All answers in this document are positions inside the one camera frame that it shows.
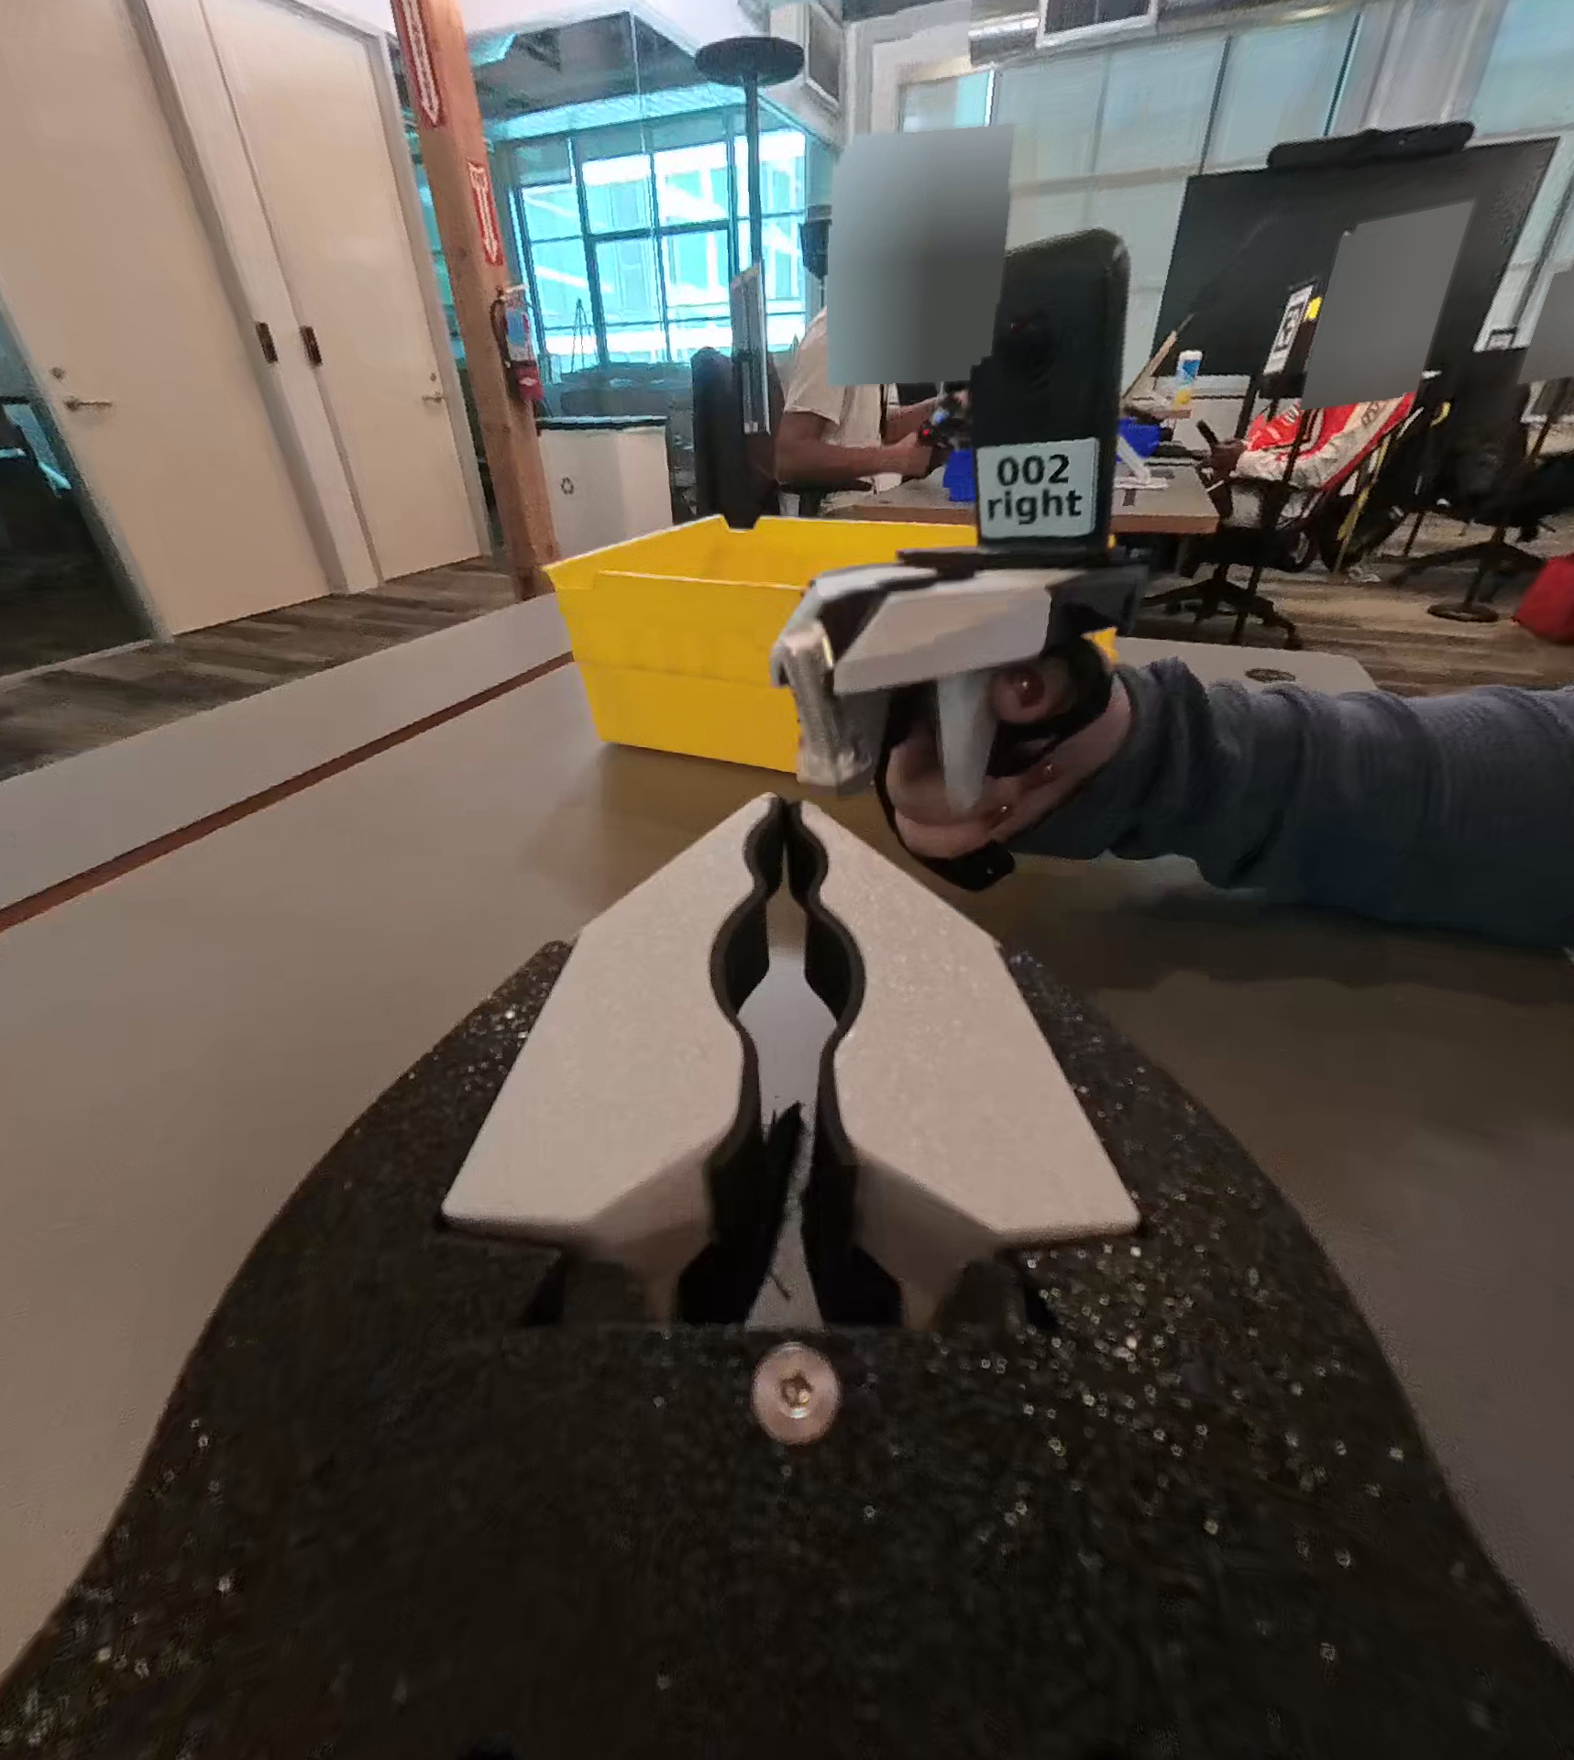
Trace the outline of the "white door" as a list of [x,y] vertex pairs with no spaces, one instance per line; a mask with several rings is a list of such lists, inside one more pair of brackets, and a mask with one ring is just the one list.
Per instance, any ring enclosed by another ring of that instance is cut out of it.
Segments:
[[370,42],[293,3],[202,11],[377,579],[463,561],[477,530]]
[[0,1],[0,307],[158,634],[326,591],[127,3]]

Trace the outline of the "black round-top floor lamp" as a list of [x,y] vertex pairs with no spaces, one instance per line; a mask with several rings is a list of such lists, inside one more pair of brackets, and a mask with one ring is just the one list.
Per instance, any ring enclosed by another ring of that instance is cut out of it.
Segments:
[[765,195],[760,195],[759,94],[795,80],[803,71],[803,50],[771,34],[721,36],[694,53],[704,80],[738,90],[743,102],[743,148],[746,148],[748,264],[765,264]]

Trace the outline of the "large black screen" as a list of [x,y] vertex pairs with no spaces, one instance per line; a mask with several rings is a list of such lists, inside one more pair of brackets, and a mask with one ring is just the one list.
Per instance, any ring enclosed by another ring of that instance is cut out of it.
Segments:
[[1176,332],[1212,374],[1251,376],[1287,291],[1312,281],[1323,292],[1345,231],[1466,204],[1427,355],[1429,371],[1444,369],[1476,346],[1558,143],[1470,141],[1455,154],[1411,162],[1198,174],[1183,189],[1154,340]]

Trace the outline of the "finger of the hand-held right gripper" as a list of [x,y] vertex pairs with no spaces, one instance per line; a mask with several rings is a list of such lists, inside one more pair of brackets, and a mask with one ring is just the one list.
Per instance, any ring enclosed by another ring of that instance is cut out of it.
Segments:
[[838,648],[831,692],[916,689],[1039,656],[1058,580],[1048,571],[990,571],[889,590]]
[[778,627],[770,648],[770,682],[795,701],[801,783],[852,794],[878,772],[888,695],[841,697],[838,662],[889,594],[922,588],[929,588],[924,566],[826,571],[804,588]]

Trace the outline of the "red fire extinguisher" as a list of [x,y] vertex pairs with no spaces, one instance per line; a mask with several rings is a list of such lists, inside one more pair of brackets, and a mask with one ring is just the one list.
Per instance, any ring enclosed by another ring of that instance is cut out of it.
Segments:
[[536,351],[534,319],[521,281],[504,283],[488,302],[488,321],[510,396],[540,406],[545,384]]

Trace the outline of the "computer monitor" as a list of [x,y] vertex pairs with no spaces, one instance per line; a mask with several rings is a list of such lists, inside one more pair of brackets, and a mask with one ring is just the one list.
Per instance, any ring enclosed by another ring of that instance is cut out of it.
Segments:
[[765,264],[754,261],[731,277],[731,369],[743,434],[768,434],[771,366],[767,330]]

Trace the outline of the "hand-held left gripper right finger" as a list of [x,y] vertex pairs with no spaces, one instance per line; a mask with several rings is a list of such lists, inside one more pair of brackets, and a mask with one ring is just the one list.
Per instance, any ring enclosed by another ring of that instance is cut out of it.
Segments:
[[971,1263],[1136,1231],[1003,947],[819,807],[787,810],[786,877],[834,1022],[800,1219],[819,1316],[926,1327]]

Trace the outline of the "white recycling bin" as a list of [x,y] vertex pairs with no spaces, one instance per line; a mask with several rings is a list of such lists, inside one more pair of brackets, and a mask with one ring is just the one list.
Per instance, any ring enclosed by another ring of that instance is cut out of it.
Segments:
[[562,558],[674,524],[666,417],[545,415],[537,442]]

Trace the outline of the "person's right hand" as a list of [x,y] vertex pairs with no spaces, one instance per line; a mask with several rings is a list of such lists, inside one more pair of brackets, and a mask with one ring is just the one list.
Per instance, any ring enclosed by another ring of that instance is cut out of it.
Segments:
[[[1062,715],[1075,681],[1058,656],[1004,667],[988,678],[998,726]],[[1110,678],[1105,709],[1062,741],[1037,739],[1036,763],[985,782],[970,810],[951,807],[935,728],[918,722],[894,745],[885,789],[899,841],[916,859],[952,860],[988,843],[1012,843],[1083,793],[1130,733],[1133,708],[1119,671]]]

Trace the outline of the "yellow plastic bin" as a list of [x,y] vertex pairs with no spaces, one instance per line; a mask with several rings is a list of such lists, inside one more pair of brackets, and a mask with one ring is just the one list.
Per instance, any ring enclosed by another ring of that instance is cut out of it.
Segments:
[[792,771],[770,648],[819,574],[971,552],[971,524],[704,517],[547,566],[603,741]]

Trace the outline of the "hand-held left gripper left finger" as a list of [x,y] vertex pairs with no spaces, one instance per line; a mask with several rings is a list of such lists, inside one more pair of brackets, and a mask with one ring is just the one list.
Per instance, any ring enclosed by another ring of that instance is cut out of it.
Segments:
[[449,1228],[609,1266],[665,1319],[748,1319],[800,1148],[800,1035],[743,1021],[789,827],[757,796],[578,933],[443,1198]]

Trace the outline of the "wooden post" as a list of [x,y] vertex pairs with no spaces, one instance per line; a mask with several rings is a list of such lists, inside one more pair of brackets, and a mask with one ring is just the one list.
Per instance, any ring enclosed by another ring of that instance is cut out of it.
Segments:
[[517,596],[534,601],[553,590],[547,566],[559,558],[559,546],[540,467],[534,406],[510,396],[488,321],[488,302],[504,283],[510,281],[510,270],[506,252],[501,269],[484,263],[468,201],[468,159],[484,160],[488,168],[479,99],[468,63],[468,28],[459,3],[424,1],[424,5],[437,53],[444,124],[427,129],[413,108],[411,113],[421,145],[432,211],[437,217],[457,329],[465,349],[468,390],[493,491],[506,568]]

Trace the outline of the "black office chair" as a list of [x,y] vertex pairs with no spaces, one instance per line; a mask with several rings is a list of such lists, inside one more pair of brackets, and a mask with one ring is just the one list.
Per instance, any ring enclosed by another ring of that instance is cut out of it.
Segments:
[[688,393],[696,516],[751,530],[778,511],[775,439],[743,428],[737,366],[715,346],[693,354]]
[[1305,520],[1317,497],[1292,450],[1249,450],[1232,443],[1215,450],[1201,475],[1215,528],[1179,541],[1169,585],[1147,590],[1139,618],[1187,615],[1191,627],[1213,618],[1232,620],[1227,640],[1243,645],[1249,623],[1281,637],[1282,649],[1301,648],[1300,627],[1260,591],[1270,571],[1295,571],[1305,550]]

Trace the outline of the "printed marker sign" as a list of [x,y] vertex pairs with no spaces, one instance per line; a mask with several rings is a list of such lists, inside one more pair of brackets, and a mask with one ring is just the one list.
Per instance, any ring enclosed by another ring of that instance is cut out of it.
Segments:
[[1276,384],[1290,371],[1303,368],[1320,310],[1322,292],[1312,281],[1305,281],[1287,291],[1281,319],[1278,321],[1276,332],[1271,336],[1270,352],[1260,368],[1260,376],[1265,384]]

